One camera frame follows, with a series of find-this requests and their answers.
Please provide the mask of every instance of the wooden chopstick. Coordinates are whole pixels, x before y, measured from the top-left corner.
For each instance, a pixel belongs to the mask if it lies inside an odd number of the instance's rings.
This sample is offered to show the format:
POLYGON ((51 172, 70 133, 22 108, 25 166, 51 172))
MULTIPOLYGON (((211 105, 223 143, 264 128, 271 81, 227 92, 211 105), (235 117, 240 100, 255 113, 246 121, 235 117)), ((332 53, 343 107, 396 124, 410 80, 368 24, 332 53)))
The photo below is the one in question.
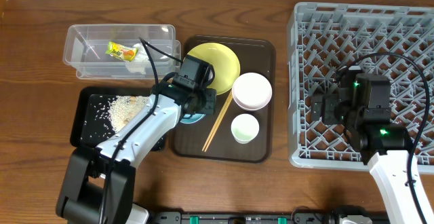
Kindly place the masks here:
POLYGON ((228 98, 226 98, 226 102, 224 102, 223 108, 220 111, 220 113, 218 114, 216 122, 214 122, 214 125, 212 126, 211 132, 208 135, 208 138, 206 139, 205 144, 203 145, 203 148, 202 148, 203 152, 206 152, 208 150, 208 147, 210 146, 211 141, 214 138, 214 135, 217 132, 217 129, 223 120, 224 114, 226 113, 226 111, 229 108, 229 105, 231 104, 231 101, 232 101, 232 90, 229 92, 228 98))

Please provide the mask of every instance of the black tray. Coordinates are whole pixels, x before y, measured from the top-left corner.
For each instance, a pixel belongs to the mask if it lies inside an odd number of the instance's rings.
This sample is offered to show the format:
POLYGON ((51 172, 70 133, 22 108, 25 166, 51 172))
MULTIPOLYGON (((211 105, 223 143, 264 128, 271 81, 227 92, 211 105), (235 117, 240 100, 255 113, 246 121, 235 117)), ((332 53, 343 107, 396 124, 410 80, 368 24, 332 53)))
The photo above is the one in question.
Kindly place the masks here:
MULTIPOLYGON (((260 73, 270 81, 274 90, 275 48, 273 44, 263 40, 198 35, 187 41, 184 53, 186 54, 195 46, 207 42, 221 43, 231 48, 240 61, 241 74, 260 73)), ((171 142, 172 149, 176 154, 185 157, 250 163, 263 162, 269 156, 273 130, 273 98, 265 108, 253 112, 244 111, 232 101, 210 147, 206 153, 202 151, 228 94, 229 92, 217 96, 215 114, 207 115, 194 124, 178 124, 175 127, 171 142), (244 145, 237 143, 231 133, 232 120, 242 113, 252 114, 260 125, 258 136, 244 145)))
MULTIPOLYGON (((149 96, 150 93, 150 88, 87 87, 82 89, 70 137, 71 145, 94 148, 114 135, 109 119, 101 115, 102 112, 108 111, 109 102, 116 96, 149 96)), ((164 139, 155 145, 153 151, 160 150, 163 146, 164 139)))

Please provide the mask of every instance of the blue bowl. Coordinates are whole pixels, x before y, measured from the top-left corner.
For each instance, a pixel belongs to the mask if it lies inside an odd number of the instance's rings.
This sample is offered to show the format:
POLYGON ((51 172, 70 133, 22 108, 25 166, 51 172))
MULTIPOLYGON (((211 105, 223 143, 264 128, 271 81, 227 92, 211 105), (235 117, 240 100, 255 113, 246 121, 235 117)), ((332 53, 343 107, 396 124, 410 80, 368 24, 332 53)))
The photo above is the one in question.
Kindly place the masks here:
POLYGON ((204 117, 205 117, 205 115, 203 115, 203 114, 194 114, 191 118, 181 119, 180 122, 183 124, 193 124, 193 123, 198 122, 199 120, 201 120, 204 117))

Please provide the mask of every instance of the yellow snack package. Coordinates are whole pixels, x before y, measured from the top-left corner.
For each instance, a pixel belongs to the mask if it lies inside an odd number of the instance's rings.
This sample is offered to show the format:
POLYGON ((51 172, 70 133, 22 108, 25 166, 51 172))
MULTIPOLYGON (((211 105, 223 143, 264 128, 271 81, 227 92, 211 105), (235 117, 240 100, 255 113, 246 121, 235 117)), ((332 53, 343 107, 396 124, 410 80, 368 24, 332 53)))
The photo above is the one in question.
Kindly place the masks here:
POLYGON ((132 61, 136 57, 138 49, 125 47, 124 45, 110 41, 107 46, 106 54, 123 61, 132 61))

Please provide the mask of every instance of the yellow plate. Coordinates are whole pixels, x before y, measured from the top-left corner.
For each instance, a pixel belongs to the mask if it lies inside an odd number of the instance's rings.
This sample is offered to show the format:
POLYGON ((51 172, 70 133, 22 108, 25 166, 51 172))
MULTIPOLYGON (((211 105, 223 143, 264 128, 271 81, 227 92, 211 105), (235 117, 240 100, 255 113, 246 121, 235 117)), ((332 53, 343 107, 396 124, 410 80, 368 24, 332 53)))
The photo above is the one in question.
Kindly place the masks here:
POLYGON ((217 95, 224 94, 232 88, 239 77, 239 60, 237 55, 225 45, 204 43, 194 47, 188 55, 200 58, 214 67, 216 77, 208 88, 216 90, 217 95))

